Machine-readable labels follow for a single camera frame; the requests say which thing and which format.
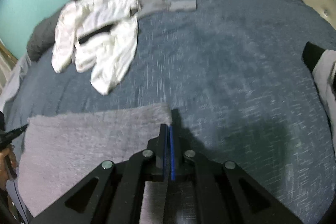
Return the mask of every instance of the metal rivet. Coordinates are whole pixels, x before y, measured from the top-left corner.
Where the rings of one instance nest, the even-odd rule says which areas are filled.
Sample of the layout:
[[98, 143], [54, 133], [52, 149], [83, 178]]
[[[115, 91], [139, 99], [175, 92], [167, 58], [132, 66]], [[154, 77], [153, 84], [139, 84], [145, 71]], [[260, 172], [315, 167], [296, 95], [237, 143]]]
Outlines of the metal rivet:
[[142, 155], [143, 155], [145, 158], [149, 158], [149, 157], [153, 156], [153, 151], [152, 151], [152, 150], [149, 150], [149, 149], [146, 149], [146, 150], [142, 151]]
[[196, 153], [194, 150], [187, 150], [186, 152], [184, 152], [184, 154], [188, 157], [188, 158], [193, 158], [195, 157]]
[[224, 166], [226, 169], [232, 170], [236, 167], [236, 164], [233, 161], [228, 160], [226, 163], [224, 163]]
[[110, 160], [104, 160], [102, 163], [101, 163], [101, 167], [103, 167], [104, 169], [109, 169], [113, 166], [113, 162], [110, 161]]

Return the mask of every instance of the crumpled white cloth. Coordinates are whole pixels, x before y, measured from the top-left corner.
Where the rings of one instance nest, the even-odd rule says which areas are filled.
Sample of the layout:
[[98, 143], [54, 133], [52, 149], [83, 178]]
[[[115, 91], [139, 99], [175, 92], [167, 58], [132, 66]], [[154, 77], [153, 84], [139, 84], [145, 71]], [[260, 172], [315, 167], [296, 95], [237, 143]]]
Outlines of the crumpled white cloth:
[[[75, 51], [78, 72], [93, 68], [92, 86], [102, 95], [123, 79], [137, 48], [138, 22], [132, 10], [140, 10], [138, 0], [78, 0], [61, 11], [55, 29], [52, 66], [62, 72]], [[84, 44], [78, 39], [106, 25], [110, 32], [94, 35]]]

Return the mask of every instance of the blue bedsheet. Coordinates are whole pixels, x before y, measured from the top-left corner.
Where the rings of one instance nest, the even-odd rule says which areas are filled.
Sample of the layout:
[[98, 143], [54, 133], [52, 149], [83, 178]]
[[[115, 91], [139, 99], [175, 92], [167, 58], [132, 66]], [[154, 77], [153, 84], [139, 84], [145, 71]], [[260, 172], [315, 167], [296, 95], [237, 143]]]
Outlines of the blue bedsheet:
[[135, 60], [108, 96], [91, 86], [91, 71], [70, 65], [56, 74], [48, 50], [6, 104], [7, 130], [38, 114], [168, 102], [196, 151], [236, 161], [305, 224], [317, 223], [334, 198], [336, 165], [328, 119], [301, 54], [307, 41], [334, 49], [336, 31], [301, 0], [197, 4], [195, 12], [139, 21]]

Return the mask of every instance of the folded gray cloth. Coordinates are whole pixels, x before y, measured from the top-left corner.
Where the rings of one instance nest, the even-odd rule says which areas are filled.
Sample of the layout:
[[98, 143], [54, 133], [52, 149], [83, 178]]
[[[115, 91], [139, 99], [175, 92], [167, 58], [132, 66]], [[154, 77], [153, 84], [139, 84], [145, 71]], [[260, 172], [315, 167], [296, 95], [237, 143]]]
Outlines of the folded gray cloth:
[[[29, 119], [20, 161], [18, 189], [36, 216], [104, 160], [128, 160], [171, 124], [165, 103], [97, 113]], [[141, 223], [162, 222], [164, 183], [146, 183]]]

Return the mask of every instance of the person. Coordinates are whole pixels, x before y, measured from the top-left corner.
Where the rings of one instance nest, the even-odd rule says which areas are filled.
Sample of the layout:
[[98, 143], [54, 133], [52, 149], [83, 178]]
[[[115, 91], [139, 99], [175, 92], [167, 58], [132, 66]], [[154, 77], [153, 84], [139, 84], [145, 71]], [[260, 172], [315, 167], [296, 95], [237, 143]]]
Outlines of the person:
[[13, 153], [13, 146], [9, 145], [6, 149], [0, 151], [0, 189], [6, 190], [6, 183], [9, 180], [8, 173], [5, 167], [5, 157], [9, 156], [12, 167], [15, 169], [17, 166], [16, 157]]

